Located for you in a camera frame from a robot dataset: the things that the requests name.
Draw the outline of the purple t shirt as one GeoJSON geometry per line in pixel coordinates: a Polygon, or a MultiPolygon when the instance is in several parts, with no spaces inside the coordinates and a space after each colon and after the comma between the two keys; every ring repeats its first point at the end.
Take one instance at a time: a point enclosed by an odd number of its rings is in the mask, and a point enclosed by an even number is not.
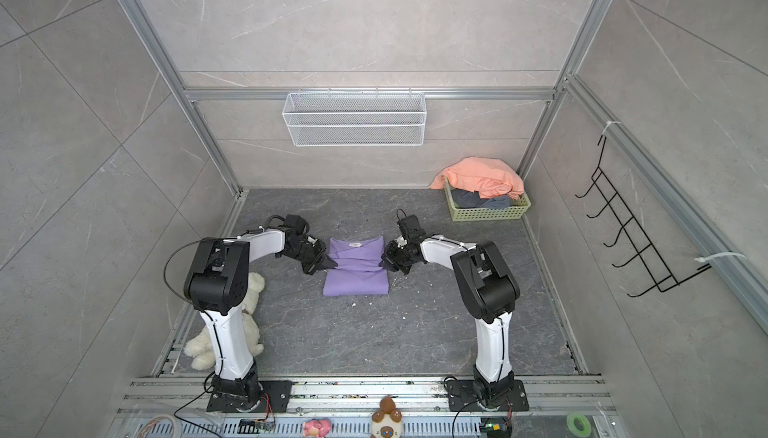
{"type": "Polygon", "coordinates": [[[384,238],[347,242],[331,238],[328,256],[337,266],[328,269],[323,287],[326,297],[387,295],[388,272],[381,266],[384,238]]]}

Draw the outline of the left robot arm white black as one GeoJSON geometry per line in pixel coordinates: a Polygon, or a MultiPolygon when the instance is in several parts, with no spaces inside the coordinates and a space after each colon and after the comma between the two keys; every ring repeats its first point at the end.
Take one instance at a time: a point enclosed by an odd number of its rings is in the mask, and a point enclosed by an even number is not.
{"type": "Polygon", "coordinates": [[[276,227],[266,225],[234,238],[196,242],[183,293],[213,334],[209,412],[265,412],[268,397],[284,409],[291,391],[289,381],[259,382],[255,356],[247,345],[244,311],[250,264],[275,255],[298,261],[308,275],[337,267],[323,240],[309,234],[304,218],[292,214],[276,218],[280,221],[276,227]]]}

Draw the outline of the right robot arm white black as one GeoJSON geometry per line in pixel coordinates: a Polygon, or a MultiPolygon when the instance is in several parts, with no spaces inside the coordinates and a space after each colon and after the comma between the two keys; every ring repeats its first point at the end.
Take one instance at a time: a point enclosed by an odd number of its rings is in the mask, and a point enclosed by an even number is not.
{"type": "Polygon", "coordinates": [[[446,377],[443,387],[455,412],[529,409],[527,393],[509,358],[509,329],[520,287],[496,244],[466,243],[428,234],[414,215],[398,219],[400,236],[388,243],[381,265],[407,274],[417,263],[452,271],[462,303],[475,319],[477,357],[471,379],[446,377]]]}

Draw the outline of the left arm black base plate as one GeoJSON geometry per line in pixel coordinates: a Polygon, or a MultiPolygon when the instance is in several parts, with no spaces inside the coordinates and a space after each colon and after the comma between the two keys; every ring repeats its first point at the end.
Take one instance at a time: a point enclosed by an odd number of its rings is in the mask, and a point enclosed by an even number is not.
{"type": "Polygon", "coordinates": [[[206,411],[221,413],[262,413],[287,410],[292,382],[287,380],[251,383],[224,380],[216,384],[206,411]]]}

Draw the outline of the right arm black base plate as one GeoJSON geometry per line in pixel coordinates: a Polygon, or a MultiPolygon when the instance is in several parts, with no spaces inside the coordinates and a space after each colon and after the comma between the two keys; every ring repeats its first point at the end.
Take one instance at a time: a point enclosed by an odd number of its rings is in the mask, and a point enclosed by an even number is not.
{"type": "Polygon", "coordinates": [[[518,379],[504,378],[497,384],[486,385],[482,379],[446,377],[442,384],[452,412],[530,410],[524,384],[518,379]]]}

